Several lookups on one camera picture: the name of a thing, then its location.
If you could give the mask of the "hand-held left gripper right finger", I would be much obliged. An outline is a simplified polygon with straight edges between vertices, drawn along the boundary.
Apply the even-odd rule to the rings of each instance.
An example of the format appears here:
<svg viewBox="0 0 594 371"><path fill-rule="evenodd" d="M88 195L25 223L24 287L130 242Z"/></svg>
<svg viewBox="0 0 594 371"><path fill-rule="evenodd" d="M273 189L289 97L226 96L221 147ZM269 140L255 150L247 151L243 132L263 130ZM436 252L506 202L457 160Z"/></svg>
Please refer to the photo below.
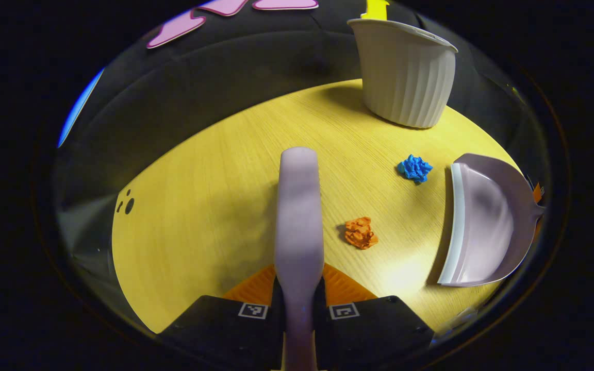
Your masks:
<svg viewBox="0 0 594 371"><path fill-rule="evenodd" d="M315 294L318 369L411 369L433 336L398 296L376 296L325 264Z"/></svg>

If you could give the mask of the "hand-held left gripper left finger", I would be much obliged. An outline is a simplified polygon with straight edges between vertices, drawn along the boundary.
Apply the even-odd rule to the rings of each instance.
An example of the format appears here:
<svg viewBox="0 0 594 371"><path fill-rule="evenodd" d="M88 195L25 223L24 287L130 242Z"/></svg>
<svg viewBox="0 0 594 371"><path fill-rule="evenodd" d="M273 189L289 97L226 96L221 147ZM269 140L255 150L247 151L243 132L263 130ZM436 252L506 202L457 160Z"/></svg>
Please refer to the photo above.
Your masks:
<svg viewBox="0 0 594 371"><path fill-rule="evenodd" d="M280 369L284 305L273 265L222 297L203 295L159 334L197 370Z"/></svg>

